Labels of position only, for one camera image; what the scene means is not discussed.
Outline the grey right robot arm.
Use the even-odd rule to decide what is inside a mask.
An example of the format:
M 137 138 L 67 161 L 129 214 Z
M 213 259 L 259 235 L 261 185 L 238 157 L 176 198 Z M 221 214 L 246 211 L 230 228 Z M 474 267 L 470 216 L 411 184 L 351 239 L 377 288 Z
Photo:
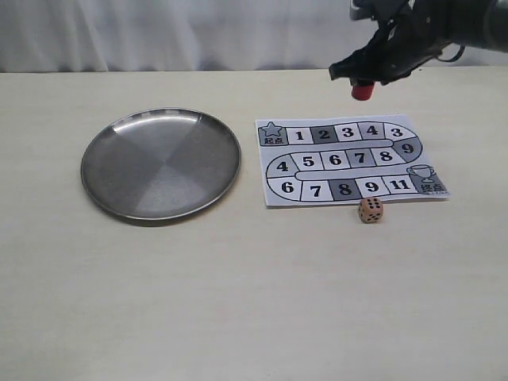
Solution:
M 332 80 L 354 85 L 404 79 L 450 44 L 507 51 L 506 1 L 351 1 L 350 18 L 378 24 L 364 47 L 329 67 Z

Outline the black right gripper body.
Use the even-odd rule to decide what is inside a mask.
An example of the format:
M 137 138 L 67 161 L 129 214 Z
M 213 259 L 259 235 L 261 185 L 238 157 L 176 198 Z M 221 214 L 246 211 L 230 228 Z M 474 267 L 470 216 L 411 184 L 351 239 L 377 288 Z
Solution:
M 377 64 L 396 60 L 423 64 L 439 58 L 450 44 L 459 51 L 486 48 L 491 1 L 364 1 L 378 30 L 365 47 L 365 56 Z

